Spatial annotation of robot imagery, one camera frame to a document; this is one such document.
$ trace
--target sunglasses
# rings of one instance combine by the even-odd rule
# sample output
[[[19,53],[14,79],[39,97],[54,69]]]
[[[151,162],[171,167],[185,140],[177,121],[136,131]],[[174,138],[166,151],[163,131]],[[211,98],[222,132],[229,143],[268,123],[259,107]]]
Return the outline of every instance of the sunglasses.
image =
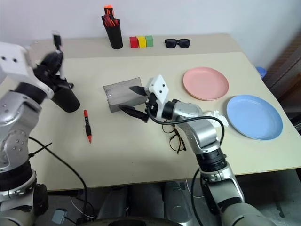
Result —
[[[181,48],[188,48],[190,39],[165,39],[165,44],[167,48],[174,48],[176,45],[179,45]]]

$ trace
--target gray box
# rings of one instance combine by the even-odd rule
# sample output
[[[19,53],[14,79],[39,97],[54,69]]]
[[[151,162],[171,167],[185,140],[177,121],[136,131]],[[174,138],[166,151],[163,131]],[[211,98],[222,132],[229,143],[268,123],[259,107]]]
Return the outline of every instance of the gray box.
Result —
[[[142,86],[140,78],[134,78],[103,87],[112,113],[120,111],[119,105],[134,107],[145,103],[147,97],[134,93],[129,89],[131,86]]]

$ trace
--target toy block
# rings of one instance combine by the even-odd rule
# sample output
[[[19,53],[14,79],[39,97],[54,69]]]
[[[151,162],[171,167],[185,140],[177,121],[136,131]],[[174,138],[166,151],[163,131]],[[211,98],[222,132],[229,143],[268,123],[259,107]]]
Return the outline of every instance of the toy block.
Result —
[[[131,48],[138,48],[138,39],[136,36],[130,37]]]
[[[137,37],[138,39],[138,44],[140,48],[145,48],[146,47],[146,39],[144,36],[139,36]]]
[[[154,46],[154,38],[151,35],[145,36],[145,39],[146,39],[146,46],[147,47]]]

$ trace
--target red block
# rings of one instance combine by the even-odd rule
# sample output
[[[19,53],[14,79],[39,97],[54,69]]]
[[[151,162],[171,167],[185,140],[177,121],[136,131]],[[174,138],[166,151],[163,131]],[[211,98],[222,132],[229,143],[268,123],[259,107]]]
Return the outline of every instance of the red block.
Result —
[[[136,36],[130,37],[131,48],[138,48],[138,39]]]

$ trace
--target white cloth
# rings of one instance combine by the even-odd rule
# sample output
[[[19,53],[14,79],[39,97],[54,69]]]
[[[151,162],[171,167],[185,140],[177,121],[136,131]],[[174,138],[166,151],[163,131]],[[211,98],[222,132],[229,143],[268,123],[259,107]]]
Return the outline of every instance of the white cloth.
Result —
[[[222,123],[224,124],[224,126],[227,126],[227,127],[229,126],[229,123],[228,123],[227,119],[224,116],[220,115],[219,111],[206,112],[204,114],[204,116],[212,116],[212,117],[218,118],[219,120],[222,121]],[[219,127],[220,126],[220,124],[217,121],[213,120],[213,119],[207,119],[207,120],[209,122],[211,122],[211,124],[214,127]]]

